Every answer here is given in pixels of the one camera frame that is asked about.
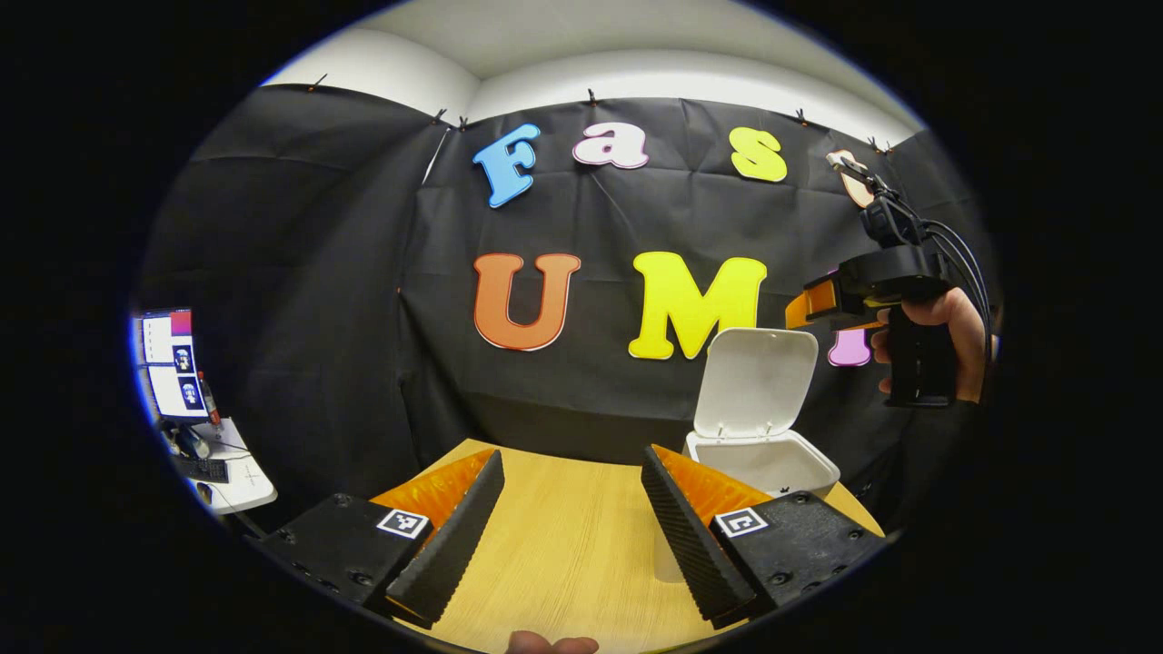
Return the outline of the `black keyboard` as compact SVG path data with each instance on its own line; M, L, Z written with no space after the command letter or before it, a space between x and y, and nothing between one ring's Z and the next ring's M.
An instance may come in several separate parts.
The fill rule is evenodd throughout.
M226 460L172 456L171 461L174 470L187 479L207 481L207 483L228 483L230 479Z

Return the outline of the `wooden desktop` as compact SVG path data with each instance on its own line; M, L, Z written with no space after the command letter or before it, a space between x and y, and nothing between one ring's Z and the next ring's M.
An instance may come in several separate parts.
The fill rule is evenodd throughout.
M500 450L505 486L431 637L502 654L513 630L600 654L715 637L672 563L640 465Z

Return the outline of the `computer monitor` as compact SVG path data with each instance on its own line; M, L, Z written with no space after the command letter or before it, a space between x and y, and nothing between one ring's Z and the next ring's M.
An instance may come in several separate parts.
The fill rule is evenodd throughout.
M130 317L130 346L143 405L154 420L205 422L193 339L193 310L148 310Z

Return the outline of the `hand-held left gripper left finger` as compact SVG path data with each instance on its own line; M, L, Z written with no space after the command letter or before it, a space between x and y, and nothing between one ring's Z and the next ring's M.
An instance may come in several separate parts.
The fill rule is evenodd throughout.
M324 497L249 541L341 600L428 630L461 587L504 488L502 453L475 452L373 500Z

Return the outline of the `white desktop garbage bin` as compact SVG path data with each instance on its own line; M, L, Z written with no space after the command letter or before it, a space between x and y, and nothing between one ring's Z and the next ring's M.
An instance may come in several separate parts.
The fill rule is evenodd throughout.
M777 500L828 491L840 469L793 431L819 347L809 332L732 328L707 348L682 456Z

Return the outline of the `black backdrop cloth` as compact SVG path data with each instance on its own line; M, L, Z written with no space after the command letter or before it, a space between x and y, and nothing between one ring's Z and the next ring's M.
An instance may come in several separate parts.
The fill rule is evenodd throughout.
M197 364L257 452L279 524L324 495L372 497L466 439L640 465L680 450L705 351L632 356L636 258L706 294L732 260L768 269L756 322L872 253L851 157L959 232L1004 319L983 204L932 131L878 154L736 104L570 101L468 125L340 88L254 91L174 179L141 310L191 310Z

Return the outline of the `white side desk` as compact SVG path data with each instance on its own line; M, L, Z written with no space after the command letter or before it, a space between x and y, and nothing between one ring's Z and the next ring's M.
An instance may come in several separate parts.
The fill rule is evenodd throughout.
M164 434L172 456L192 458L221 458L229 467L228 483L207 483L187 479L198 500L216 516L238 513L241 510L258 509L277 500L273 482L263 471L254 452L242 438L231 418L220 422L167 422Z

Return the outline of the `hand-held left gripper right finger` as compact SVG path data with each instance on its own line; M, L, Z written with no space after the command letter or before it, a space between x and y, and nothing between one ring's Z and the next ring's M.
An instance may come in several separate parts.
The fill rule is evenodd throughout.
M715 630L808 599L889 546L813 491L776 498L658 445L645 447L641 481Z

